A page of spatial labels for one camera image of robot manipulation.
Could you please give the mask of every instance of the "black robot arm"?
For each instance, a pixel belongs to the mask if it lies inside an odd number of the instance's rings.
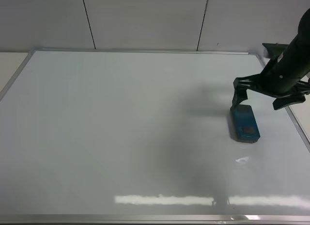
[[[275,110],[304,102],[310,84],[301,79],[310,72],[310,9],[302,16],[298,34],[289,46],[270,59],[260,74],[234,80],[232,108],[248,98],[247,89],[276,98]]]

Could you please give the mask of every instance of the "blue eraser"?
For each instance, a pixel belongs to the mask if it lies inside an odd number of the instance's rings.
[[[231,109],[237,141],[255,143],[261,137],[250,105],[237,105]]]

